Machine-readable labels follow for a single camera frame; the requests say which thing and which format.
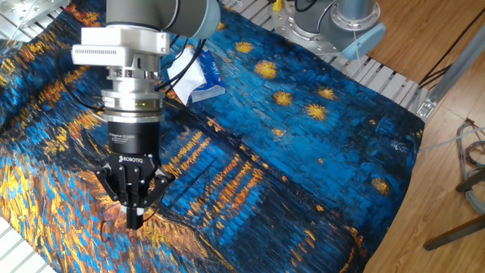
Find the metal cylinder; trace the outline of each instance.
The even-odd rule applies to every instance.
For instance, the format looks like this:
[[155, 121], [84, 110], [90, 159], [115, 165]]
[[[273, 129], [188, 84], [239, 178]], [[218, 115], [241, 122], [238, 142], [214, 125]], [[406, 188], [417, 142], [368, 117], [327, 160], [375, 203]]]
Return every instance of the metal cylinder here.
[[349, 21], [359, 21], [369, 17], [376, 5], [376, 0], [338, 0], [336, 3], [340, 16]]
[[162, 93], [155, 92], [160, 58], [135, 54], [129, 67], [110, 67], [113, 90], [103, 90], [109, 122], [123, 124], [155, 123], [161, 120]]

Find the yellow star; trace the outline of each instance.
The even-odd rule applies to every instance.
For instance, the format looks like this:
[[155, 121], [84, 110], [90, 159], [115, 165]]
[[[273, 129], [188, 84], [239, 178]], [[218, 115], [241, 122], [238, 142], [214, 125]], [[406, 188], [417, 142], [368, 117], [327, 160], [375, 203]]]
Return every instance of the yellow star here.
[[318, 90], [318, 94], [320, 94], [320, 96], [323, 96], [325, 99], [329, 99], [329, 100], [336, 99], [336, 96], [333, 93], [333, 90], [331, 89], [320, 89]]
[[325, 121], [327, 120], [327, 115], [328, 110], [325, 109], [324, 106], [316, 105], [316, 104], [311, 104], [306, 107], [306, 111], [310, 117], [317, 121]]
[[273, 99], [279, 105], [289, 106], [291, 104], [291, 101], [293, 100], [293, 97], [290, 93], [276, 92], [275, 94], [273, 94]]
[[260, 61], [255, 67], [258, 74], [262, 75], [264, 79], [273, 80], [278, 74], [276, 65], [270, 61]]
[[241, 53], [248, 53], [252, 51], [254, 48], [249, 42], [238, 42], [236, 44], [236, 50]]
[[389, 195], [391, 187], [383, 178], [376, 178], [372, 180], [372, 186], [382, 195]]

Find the black cable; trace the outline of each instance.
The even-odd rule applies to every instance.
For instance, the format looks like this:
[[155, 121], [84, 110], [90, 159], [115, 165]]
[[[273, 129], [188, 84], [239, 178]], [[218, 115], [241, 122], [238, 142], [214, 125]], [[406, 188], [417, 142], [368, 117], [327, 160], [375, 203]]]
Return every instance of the black cable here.
[[175, 38], [170, 42], [170, 48], [172, 48], [173, 45], [175, 45], [175, 42], [179, 39], [180, 35], [176, 35]]
[[418, 84], [419, 86], [422, 83], [424, 83], [424, 81], [426, 81], [427, 79], [429, 79], [431, 77], [430, 74], [433, 73], [433, 71], [438, 67], [438, 65], [440, 65], [440, 63], [453, 50], [453, 48], [455, 48], [456, 44], [458, 44], [460, 39], [462, 39], [462, 37], [468, 32], [470, 27], [473, 26], [475, 24], [475, 22], [477, 22], [477, 20], [483, 15], [483, 13], [485, 13], [485, 8], [483, 8], [482, 11], [480, 11], [480, 13], [467, 25], [467, 27], [463, 30], [463, 32], [460, 34], [460, 36], [458, 36], [458, 38], [455, 40], [455, 42], [449, 47], [449, 49], [445, 52], [445, 54], [443, 54], [441, 59], [433, 66], [433, 68], [431, 68], [431, 70], [429, 70], [426, 73], [426, 76], [424, 76], [423, 79], [421, 80], [421, 82], [419, 82], [419, 84]]
[[309, 10], [311, 7], [313, 7], [313, 5], [315, 5], [316, 2], [317, 2], [317, 0], [313, 0], [313, 2], [310, 5], [308, 5], [306, 8], [300, 9], [300, 8], [298, 8], [298, 0], [295, 0], [295, 9], [298, 12], [305, 12], [305, 11]]
[[[199, 56], [200, 52], [202, 51], [202, 48], [204, 47], [204, 44], [205, 44], [205, 42], [201, 45], [201, 48], [200, 49], [198, 47], [198, 51], [194, 53], [194, 56], [197, 56], [197, 57]], [[186, 68], [187, 70], [189, 70], [189, 68], [192, 65], [193, 61], [191, 61], [191, 63], [189, 63], [189, 66]], [[182, 80], [182, 78], [183, 78], [183, 75], [172, 85], [171, 89], [174, 89], [174, 87], [180, 82], [180, 80]]]
[[438, 71], [436, 71], [436, 72], [433, 72], [432, 74], [430, 74], [430, 76], [428, 76], [428, 78], [429, 78], [429, 77], [432, 77], [432, 76], [434, 76], [434, 75], [440, 74], [440, 73], [442, 73], [443, 71], [447, 72], [447, 71], [448, 71], [448, 69], [449, 69], [451, 66], [452, 66], [452, 65], [450, 64], [450, 65], [448, 65], [447, 67], [445, 67], [445, 68], [443, 68], [443, 69], [440, 69], [440, 70], [438, 70]]
[[76, 100], [82, 106], [84, 106], [86, 108], [89, 108], [89, 109], [91, 109], [93, 111], [104, 111], [105, 110], [104, 107], [96, 107], [96, 106], [91, 106], [91, 105], [87, 105], [86, 103], [84, 103], [80, 98], [78, 98], [76, 95], [74, 95], [74, 93], [69, 89], [69, 86], [67, 86], [67, 84], [64, 82], [64, 75], [62, 74], [61, 64], [60, 64], [60, 62], [61, 62], [61, 56], [65, 52], [70, 52], [71, 50], [72, 50], [72, 48], [61, 49], [61, 50], [58, 51], [57, 55], [55, 56], [55, 70], [58, 73], [59, 82], [61, 82], [61, 85], [74, 98], [74, 100]]
[[185, 75], [185, 73], [187, 73], [187, 71], [189, 70], [190, 66], [196, 61], [196, 59], [198, 58], [200, 52], [204, 48], [205, 42], [206, 42], [205, 39], [199, 41], [199, 44], [197, 45], [197, 49], [196, 49], [196, 51], [194, 53], [194, 56], [192, 56], [192, 59], [190, 60], [190, 62], [188, 63], [188, 65], [185, 66], [185, 68], [181, 72], [179, 72], [179, 74], [177, 74], [175, 77], [173, 77], [169, 81], [161, 84], [159, 87], [155, 88], [155, 91], [160, 91], [161, 89], [163, 89], [163, 88], [171, 85], [176, 80], [178, 82], [178, 80], [181, 79], [183, 77], [183, 75]]
[[442, 77], [444, 74], [446, 74], [446, 71], [442, 71], [440, 72], [439, 74], [437, 74], [436, 76], [432, 77], [430, 80], [426, 81], [425, 83], [422, 83], [420, 86], [419, 86], [419, 89], [423, 89], [423, 87], [425, 87], [426, 85], [432, 83], [433, 81], [437, 80], [438, 78]]
[[169, 66], [169, 65], [172, 65], [172, 64], [174, 63], [174, 61], [176, 61], [178, 58], [180, 58], [180, 56], [182, 56], [183, 52], [185, 51], [185, 47], [187, 46], [188, 41], [189, 41], [189, 38], [186, 38], [186, 39], [185, 39], [185, 43], [183, 44], [182, 51], [179, 53], [179, 55], [178, 55], [177, 57], [175, 57], [175, 59], [174, 59], [174, 60], [169, 61], [169, 62], [167, 62], [167, 64], [162, 65], [162, 66], [161, 66], [161, 68], [162, 68], [162, 69], [163, 69], [163, 68], [166, 68], [166, 67], [167, 67], [167, 66]]

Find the cloth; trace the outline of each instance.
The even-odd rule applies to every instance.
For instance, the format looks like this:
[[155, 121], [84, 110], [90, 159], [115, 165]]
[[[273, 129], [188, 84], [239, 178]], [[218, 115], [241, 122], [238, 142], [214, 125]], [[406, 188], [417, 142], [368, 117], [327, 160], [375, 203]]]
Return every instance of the cloth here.
[[[420, 119], [223, 8], [207, 47], [227, 92], [188, 107], [167, 96], [159, 156], [177, 179], [127, 231], [92, 172], [107, 126], [54, 66], [104, 12], [74, 0], [0, 57], [0, 214], [56, 271], [364, 270], [408, 188]], [[110, 86], [103, 67], [61, 67], [86, 103]]]

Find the wooden floor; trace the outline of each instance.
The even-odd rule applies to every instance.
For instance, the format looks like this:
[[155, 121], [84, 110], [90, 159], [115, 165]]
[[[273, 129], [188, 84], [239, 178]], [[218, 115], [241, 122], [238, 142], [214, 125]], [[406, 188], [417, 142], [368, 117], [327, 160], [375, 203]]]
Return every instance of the wooden floor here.
[[[450, 4], [450, 0], [380, 1], [383, 2], [383, 10], [408, 7], [406, 12], [414, 12], [413, 16], [421, 23], [401, 27], [405, 30], [401, 41], [403, 46], [387, 39], [372, 56], [413, 80], [421, 79], [461, 32], [459, 28], [464, 28], [485, 5], [483, 0], [468, 1], [467, 4], [454, 1], [454, 5]], [[410, 2], [415, 2], [416, 6], [409, 7]], [[467, 18], [460, 20], [458, 15], [450, 13], [449, 20], [431, 22], [432, 19], [426, 18], [426, 12], [421, 11], [420, 7], [426, 11], [431, 7], [437, 8], [434, 15], [455, 10], [467, 14]], [[406, 12], [395, 11], [394, 18], [388, 14], [388, 24], [409, 23], [411, 15]], [[438, 27], [430, 30], [427, 24]], [[485, 18], [479, 21], [473, 32], [476, 33], [483, 24]], [[411, 30], [416, 27], [419, 33], [411, 34]], [[428, 121], [422, 147], [452, 139], [466, 118], [475, 121], [480, 127], [485, 127], [485, 54], [481, 55], [448, 93]], [[476, 140], [475, 135], [467, 136], [464, 144], [468, 145]], [[485, 272], [485, 230], [432, 252], [422, 247], [427, 239], [479, 216], [468, 205], [465, 195], [455, 191], [461, 180], [456, 143], [419, 154], [405, 201], [365, 272]], [[482, 183], [474, 189], [485, 200], [485, 185]]]
[[[387, 27], [383, 41], [370, 53], [387, 67], [419, 82], [485, 8], [484, 0], [377, 0]], [[463, 51], [485, 16], [467, 32], [446, 59], [445, 67]]]

